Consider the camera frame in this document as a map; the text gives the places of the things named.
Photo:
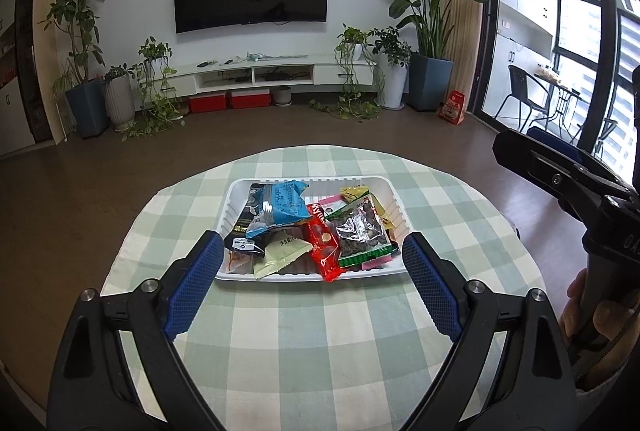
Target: green checkered tablecloth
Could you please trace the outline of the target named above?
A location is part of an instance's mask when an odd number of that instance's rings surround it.
[[[236,179],[361,175],[388,178],[414,228],[466,277],[509,294],[544,288],[508,221],[457,178],[391,154],[303,146],[241,158],[161,190],[134,221],[102,294],[134,289],[185,256],[217,226]],[[123,342],[145,409],[161,416],[131,335],[123,333]],[[406,273],[333,283],[216,280],[190,330],[175,340],[230,431],[398,429],[450,344]],[[467,415],[481,408],[500,346],[496,337]]]

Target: white tv cabinet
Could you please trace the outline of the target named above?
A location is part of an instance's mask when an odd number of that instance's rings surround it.
[[[292,92],[336,92],[346,80],[344,69],[335,61],[335,55],[309,55],[305,58],[267,59],[242,61],[228,65],[216,63],[199,68],[197,64],[174,67],[177,73],[167,78],[175,88],[177,97],[196,96],[220,90],[239,88],[272,88],[290,86]],[[373,91],[374,64],[360,59],[353,62],[355,77],[362,91]],[[267,81],[269,72],[286,72],[294,76],[290,80]],[[236,82],[236,78],[246,78]],[[160,79],[154,85],[160,85]],[[135,82],[132,82],[136,109],[140,109],[140,98]]]

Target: blue gripper pad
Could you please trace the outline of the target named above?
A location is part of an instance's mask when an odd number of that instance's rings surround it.
[[[404,239],[402,260],[438,332],[455,343],[468,316],[465,278],[453,263],[440,259],[420,233]]]
[[[222,238],[206,231],[187,257],[174,261],[162,279],[162,330],[169,341],[189,329],[211,283],[222,265],[225,248]]]

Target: black snack package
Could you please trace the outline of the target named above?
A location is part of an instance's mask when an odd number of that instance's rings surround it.
[[[267,233],[260,234],[252,239],[247,239],[246,229],[258,214],[258,199],[256,193],[264,187],[264,184],[254,183],[249,188],[246,204],[234,224],[234,228],[226,235],[225,247],[231,252],[242,252],[255,257],[264,256]]]

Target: red snack package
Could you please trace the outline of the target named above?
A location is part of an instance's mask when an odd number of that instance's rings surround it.
[[[460,124],[465,118],[465,94],[453,91],[449,94],[447,102],[442,105],[439,116],[445,121],[449,121],[452,124]]]
[[[338,245],[338,240],[334,234],[325,225],[324,213],[320,206],[312,204],[306,208],[313,216],[301,226],[306,241],[314,246],[309,254],[318,266],[322,279],[333,281],[346,270],[338,266],[340,245]]]

